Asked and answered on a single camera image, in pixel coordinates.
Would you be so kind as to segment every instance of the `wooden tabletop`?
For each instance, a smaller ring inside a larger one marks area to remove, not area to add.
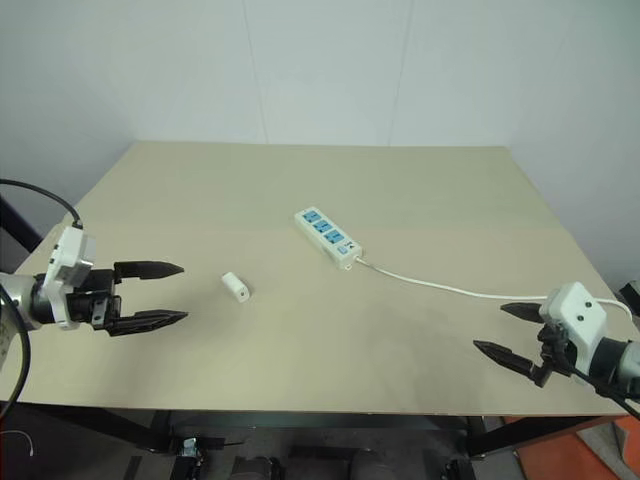
[[[110,338],[83,325],[31,333],[22,400],[158,409],[455,415],[614,414],[553,375],[544,389],[472,344],[539,359],[537,326],[474,299],[338,270],[297,231],[315,205],[403,275],[484,293],[544,295],[579,280],[611,293],[508,150],[145,142],[79,203],[97,268],[164,260],[185,273],[125,280],[123,314],[190,312],[152,333]],[[21,267],[46,270],[62,226]],[[252,298],[222,286],[228,271]],[[632,338],[607,307],[609,333]],[[0,376],[15,382],[19,342]]]

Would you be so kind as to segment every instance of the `white cylinder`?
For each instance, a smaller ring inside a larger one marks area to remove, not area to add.
[[[249,300],[251,297],[251,293],[249,292],[249,288],[242,283],[235,273],[227,272],[222,276],[222,283],[227,287],[227,290],[231,292],[231,294],[236,297],[238,302],[243,303]]]

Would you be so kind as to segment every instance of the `beige table surface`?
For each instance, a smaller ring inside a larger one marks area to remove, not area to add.
[[[580,280],[611,296],[504,148],[140,143],[79,203],[98,268],[165,260],[184,274],[125,280],[123,314],[189,311],[110,338],[83,325],[31,334],[23,401],[131,408],[416,414],[613,414],[587,387],[544,389],[472,340],[538,360],[537,326],[500,301],[340,271],[294,227],[315,205],[390,270],[485,293],[541,295]],[[21,267],[46,270],[54,228]],[[253,296],[238,304],[220,276]],[[610,334],[635,338],[607,307]],[[17,377],[11,347],[0,394]]]

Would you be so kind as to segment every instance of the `white power strip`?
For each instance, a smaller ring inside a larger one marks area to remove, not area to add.
[[[350,270],[356,257],[362,256],[362,247],[319,209],[305,208],[293,218],[307,238],[329,255],[338,268]]]

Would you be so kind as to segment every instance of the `blue outlet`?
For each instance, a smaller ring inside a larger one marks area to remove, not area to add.
[[[315,228],[320,233],[324,233],[327,230],[331,230],[333,227],[329,225],[326,221],[320,220],[313,226],[313,228]]]
[[[310,212],[305,213],[303,215],[303,217],[309,223],[313,223],[316,220],[320,220],[320,215],[318,215],[318,213],[314,212],[313,210],[311,210]]]
[[[331,232],[327,233],[324,238],[326,238],[327,240],[329,240],[329,243],[338,243],[340,240],[342,240],[344,237],[342,236],[342,234],[340,232],[338,232],[337,230],[332,230]]]

